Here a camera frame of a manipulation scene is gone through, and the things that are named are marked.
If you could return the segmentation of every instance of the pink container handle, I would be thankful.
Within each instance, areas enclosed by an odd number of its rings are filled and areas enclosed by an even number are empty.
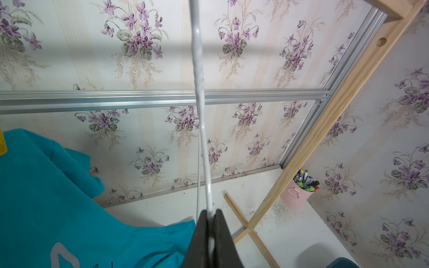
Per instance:
[[[294,190],[294,191],[297,193],[297,195],[298,195],[298,196],[295,196],[295,195],[292,193],[292,190]],[[289,192],[293,197],[295,197],[296,199],[299,199],[299,192],[298,192],[298,190],[296,189],[296,187],[294,187],[294,188],[292,188],[292,189],[289,189],[289,190],[288,190],[288,192]]]

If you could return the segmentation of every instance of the wooden stick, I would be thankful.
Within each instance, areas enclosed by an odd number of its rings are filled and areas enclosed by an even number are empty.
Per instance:
[[[247,220],[244,217],[243,213],[239,210],[237,205],[235,204],[234,200],[230,197],[228,193],[224,195],[225,200],[227,201],[228,205],[230,205],[231,209],[233,210],[234,214],[237,216],[237,218],[240,220],[241,224],[246,228],[247,226]],[[261,252],[262,256],[264,256],[265,260],[269,264],[271,268],[280,268],[280,266],[277,264],[277,262],[274,260],[274,258],[271,256],[268,249],[265,247],[264,243],[259,239],[259,236],[256,234],[255,231],[250,231],[249,228],[244,229],[236,238],[234,238],[234,244],[238,243],[243,237],[245,237],[247,234],[250,235],[250,238],[252,238],[253,242],[255,243],[256,247]]]
[[[289,164],[283,170],[280,178],[275,182],[264,201],[262,201],[262,204],[250,219],[247,226],[250,230],[254,230],[256,225],[262,220],[296,172],[307,161],[308,157],[316,149],[326,133],[328,133],[331,126],[366,83],[396,41],[401,37],[402,33],[418,14],[424,3],[425,0],[418,0],[403,20],[390,21],[384,23],[380,27],[374,39],[363,52],[354,68],[320,115],[316,124],[314,124],[299,149],[293,155]]]
[[[244,229],[236,238],[233,239],[234,245],[237,244],[240,240],[243,239],[248,233],[250,233],[249,228]]]
[[[396,19],[404,19],[413,5],[407,0],[365,0],[379,10]]]
[[[224,195],[225,200],[227,201],[228,205],[230,205],[231,209],[233,210],[234,214],[237,216],[241,224],[244,228],[247,228],[247,220],[246,217],[244,217],[243,213],[239,210],[235,202],[232,200],[230,195],[226,193]]]
[[[259,251],[261,252],[262,256],[264,256],[265,260],[267,261],[268,265],[271,268],[280,268],[280,266],[277,264],[277,262],[274,260],[268,249],[265,247],[264,243],[262,243],[261,239],[259,238],[258,234],[255,231],[251,231],[249,233],[250,238],[253,240],[255,245],[258,247]]]

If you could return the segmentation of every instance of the yellow object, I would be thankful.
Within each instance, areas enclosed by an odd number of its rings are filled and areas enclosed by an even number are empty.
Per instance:
[[[7,152],[6,141],[4,140],[3,132],[1,132],[0,127],[0,155],[5,154]]]

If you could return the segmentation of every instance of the aluminum rail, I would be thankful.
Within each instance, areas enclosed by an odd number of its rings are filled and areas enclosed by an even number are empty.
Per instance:
[[[327,99],[316,89],[206,90],[205,104]],[[195,105],[193,90],[174,91],[0,91],[0,114],[85,111]]]

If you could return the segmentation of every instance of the white surface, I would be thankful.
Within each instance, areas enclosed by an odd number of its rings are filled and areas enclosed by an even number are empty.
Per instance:
[[[212,185],[214,207],[222,209],[232,234],[240,230],[241,224],[223,195],[229,193],[249,220],[280,174],[281,169],[274,169]],[[129,225],[166,226],[194,219],[195,209],[196,188],[193,188],[107,208],[106,211]],[[279,198],[255,231],[280,267],[325,268],[338,257],[353,260],[308,203],[294,210]],[[248,235],[236,244],[236,248],[245,267],[268,267]]]

